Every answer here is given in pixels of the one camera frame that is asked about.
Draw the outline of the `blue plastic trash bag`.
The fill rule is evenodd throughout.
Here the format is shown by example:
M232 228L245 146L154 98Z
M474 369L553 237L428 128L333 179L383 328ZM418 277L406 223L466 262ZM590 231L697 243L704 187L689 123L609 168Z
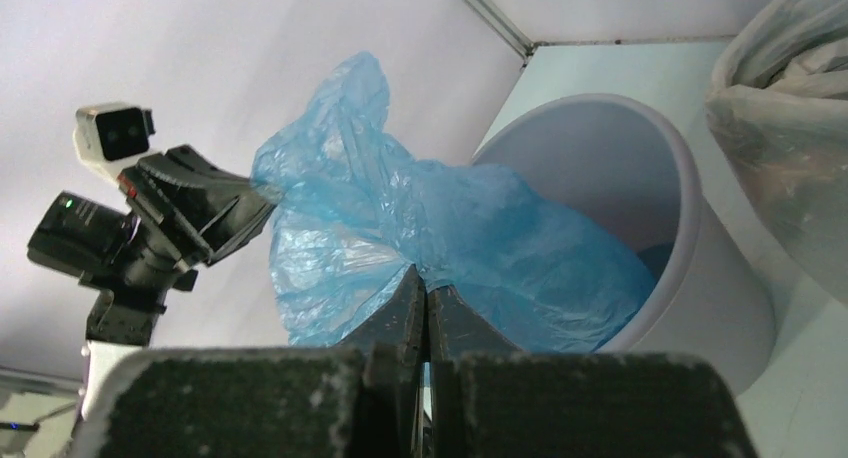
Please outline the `blue plastic trash bag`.
M656 284L635 252L507 166L414 157L386 132L389 107L378 59L355 54L255 154L291 344L339 343L410 267L528 351L591 352L630 322Z

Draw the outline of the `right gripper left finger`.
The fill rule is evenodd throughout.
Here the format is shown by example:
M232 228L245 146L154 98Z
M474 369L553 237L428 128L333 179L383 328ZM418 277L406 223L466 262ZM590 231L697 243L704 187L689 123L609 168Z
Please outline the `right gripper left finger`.
M421 457L425 288L324 348L139 351L107 375L73 457Z

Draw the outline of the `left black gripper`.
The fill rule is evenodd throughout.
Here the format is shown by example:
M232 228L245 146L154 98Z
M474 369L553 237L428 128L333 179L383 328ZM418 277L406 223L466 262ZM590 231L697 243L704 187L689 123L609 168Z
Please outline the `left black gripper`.
M212 266L258 236L272 204L248 178L182 145L141 158L118 177L121 191L181 269Z

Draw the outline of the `grey plastic trash bin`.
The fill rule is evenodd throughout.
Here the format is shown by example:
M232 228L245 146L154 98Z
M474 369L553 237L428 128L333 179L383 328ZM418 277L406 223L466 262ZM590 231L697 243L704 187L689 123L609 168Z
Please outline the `grey plastic trash bin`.
M735 394L765 371L776 341L770 295L661 113L615 94L560 98L512 121L473 160L514 169L542 197L649 257L656 286L605 351L695 355Z

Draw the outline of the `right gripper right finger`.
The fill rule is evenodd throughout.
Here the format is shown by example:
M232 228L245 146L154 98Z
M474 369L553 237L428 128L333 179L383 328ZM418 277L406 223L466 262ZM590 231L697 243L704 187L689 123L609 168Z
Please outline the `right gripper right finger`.
M427 296L436 457L753 457L708 362L519 350L451 287Z

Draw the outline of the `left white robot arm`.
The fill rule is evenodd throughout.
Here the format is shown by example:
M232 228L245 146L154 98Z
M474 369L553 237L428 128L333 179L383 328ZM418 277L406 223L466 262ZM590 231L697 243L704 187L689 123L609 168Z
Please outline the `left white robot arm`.
M245 247L273 210L249 178L188 145L109 171L128 212L64 191L27 244L31 262L98 293L85 324L82 418L117 362L149 346L168 292L192 291L200 267Z

